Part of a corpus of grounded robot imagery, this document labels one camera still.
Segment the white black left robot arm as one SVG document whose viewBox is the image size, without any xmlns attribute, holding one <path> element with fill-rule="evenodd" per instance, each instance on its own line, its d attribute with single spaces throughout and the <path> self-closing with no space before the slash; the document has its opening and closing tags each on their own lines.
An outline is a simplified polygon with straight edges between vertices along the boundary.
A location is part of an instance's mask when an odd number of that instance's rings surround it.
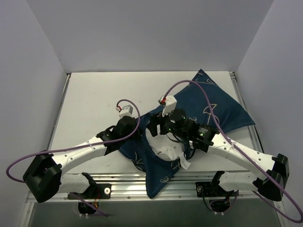
<svg viewBox="0 0 303 227">
<path fill-rule="evenodd" d="M 85 172 L 69 174 L 71 169 L 97 157 L 120 149 L 129 140 L 140 138 L 141 129 L 137 121 L 129 116 L 121 118 L 116 125 L 84 143 L 63 153 L 46 153 L 35 156 L 23 175 L 23 180 L 39 203 L 51 199 L 58 193 L 72 194 L 82 199 L 93 199 L 101 193 L 93 177 Z"/>
</svg>

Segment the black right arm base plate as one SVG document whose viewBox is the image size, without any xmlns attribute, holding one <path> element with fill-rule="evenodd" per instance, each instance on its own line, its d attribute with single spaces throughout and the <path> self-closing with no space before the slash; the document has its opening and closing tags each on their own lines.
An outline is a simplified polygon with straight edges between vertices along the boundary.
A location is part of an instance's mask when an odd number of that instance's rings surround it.
<svg viewBox="0 0 303 227">
<path fill-rule="evenodd" d="M 196 195 L 197 197 L 227 197 L 236 196 L 236 191 L 225 191 L 220 186 L 212 184 L 210 181 L 196 182 Z"/>
</svg>

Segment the white pillow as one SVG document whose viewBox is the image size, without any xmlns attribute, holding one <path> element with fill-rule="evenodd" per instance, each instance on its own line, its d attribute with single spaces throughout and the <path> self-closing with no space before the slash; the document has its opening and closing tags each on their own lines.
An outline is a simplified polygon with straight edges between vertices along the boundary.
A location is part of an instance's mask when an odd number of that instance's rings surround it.
<svg viewBox="0 0 303 227">
<path fill-rule="evenodd" d="M 166 135 L 152 136 L 151 132 L 146 129 L 146 139 L 155 155 L 164 161 L 180 161 L 183 169 L 188 169 L 191 165 L 184 156 L 185 144 L 172 133 Z"/>
</svg>

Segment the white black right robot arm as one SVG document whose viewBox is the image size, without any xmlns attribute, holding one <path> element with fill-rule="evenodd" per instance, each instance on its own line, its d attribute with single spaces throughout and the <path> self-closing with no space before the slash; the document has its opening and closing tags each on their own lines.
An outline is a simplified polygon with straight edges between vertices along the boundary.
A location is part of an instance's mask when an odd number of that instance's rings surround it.
<svg viewBox="0 0 303 227">
<path fill-rule="evenodd" d="M 147 129 L 153 137 L 171 133 L 193 151 L 221 156 L 246 169 L 245 173 L 218 171 L 210 183 L 215 195 L 237 190 L 256 191 L 266 199 L 281 201 L 289 178 L 285 155 L 272 156 L 248 148 L 212 126 L 191 120 L 180 108 L 167 115 L 153 114 Z"/>
</svg>

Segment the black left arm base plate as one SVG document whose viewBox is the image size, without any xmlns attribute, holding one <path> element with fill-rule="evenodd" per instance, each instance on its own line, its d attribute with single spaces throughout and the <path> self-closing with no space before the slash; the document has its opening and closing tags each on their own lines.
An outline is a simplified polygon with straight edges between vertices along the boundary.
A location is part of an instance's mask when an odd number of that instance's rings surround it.
<svg viewBox="0 0 303 227">
<path fill-rule="evenodd" d="M 74 194 L 84 200 L 110 199 L 111 187 L 112 184 L 110 183 L 98 183 L 94 186 L 90 186 L 84 193 L 74 192 Z"/>
</svg>

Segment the blue pillowcase with gold script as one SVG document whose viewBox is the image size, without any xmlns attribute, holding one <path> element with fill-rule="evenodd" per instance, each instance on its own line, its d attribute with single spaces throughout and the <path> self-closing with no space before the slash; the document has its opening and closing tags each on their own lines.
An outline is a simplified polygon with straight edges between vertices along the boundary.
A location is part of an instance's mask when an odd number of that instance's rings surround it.
<svg viewBox="0 0 303 227">
<path fill-rule="evenodd" d="M 224 133 L 240 129 L 247 123 L 248 116 L 240 104 L 203 70 L 197 72 L 193 81 L 199 86 L 189 84 L 174 95 L 176 107 L 184 109 L 188 118 L 214 128 L 219 125 Z M 146 173 L 146 192 L 151 199 L 182 168 L 179 160 L 164 161 L 157 157 L 146 139 L 145 131 L 150 117 L 161 111 L 162 107 L 158 106 L 141 116 L 139 128 L 143 132 L 142 137 L 139 140 L 129 140 L 119 150 L 138 170 Z M 187 145 L 184 156 L 187 161 L 196 157 L 195 152 Z"/>
</svg>

